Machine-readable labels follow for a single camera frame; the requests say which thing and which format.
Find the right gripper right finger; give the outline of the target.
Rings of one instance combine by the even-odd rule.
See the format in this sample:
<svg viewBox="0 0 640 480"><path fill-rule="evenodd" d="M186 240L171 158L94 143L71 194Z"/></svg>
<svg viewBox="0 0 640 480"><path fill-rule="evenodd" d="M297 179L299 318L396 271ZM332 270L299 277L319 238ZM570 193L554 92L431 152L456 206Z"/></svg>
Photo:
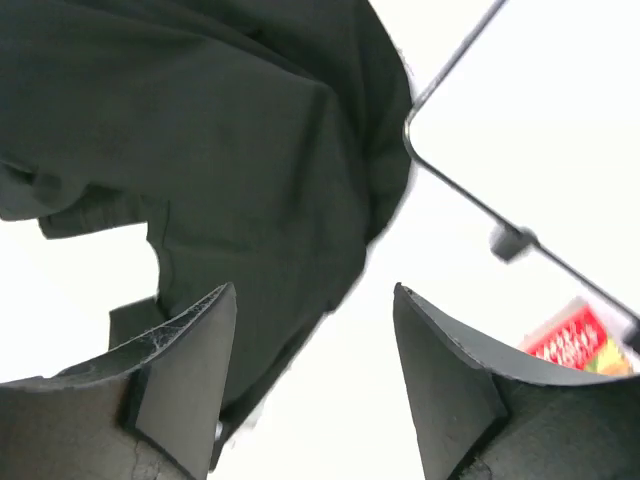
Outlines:
<svg viewBox="0 0 640 480"><path fill-rule="evenodd" d="M393 321L428 479L639 475L639 380L521 352L397 285Z"/></svg>

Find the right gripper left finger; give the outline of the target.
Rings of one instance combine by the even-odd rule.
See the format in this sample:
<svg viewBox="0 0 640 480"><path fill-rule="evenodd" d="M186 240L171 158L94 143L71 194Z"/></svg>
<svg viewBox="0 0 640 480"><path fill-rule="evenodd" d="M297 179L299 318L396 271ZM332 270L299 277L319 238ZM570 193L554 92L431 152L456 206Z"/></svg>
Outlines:
<svg viewBox="0 0 640 480"><path fill-rule="evenodd" d="M2 478L206 478L235 319L226 284L56 376L2 384Z"/></svg>

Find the black long sleeve shirt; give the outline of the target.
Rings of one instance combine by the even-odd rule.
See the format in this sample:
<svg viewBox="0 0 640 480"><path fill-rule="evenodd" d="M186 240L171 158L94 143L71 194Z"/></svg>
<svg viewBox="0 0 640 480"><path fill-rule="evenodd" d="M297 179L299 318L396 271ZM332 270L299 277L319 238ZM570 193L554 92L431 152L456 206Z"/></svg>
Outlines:
<svg viewBox="0 0 640 480"><path fill-rule="evenodd" d="M392 219L410 105L367 1L5 1L1 216L146 223L167 316L232 283L234 430Z"/></svg>

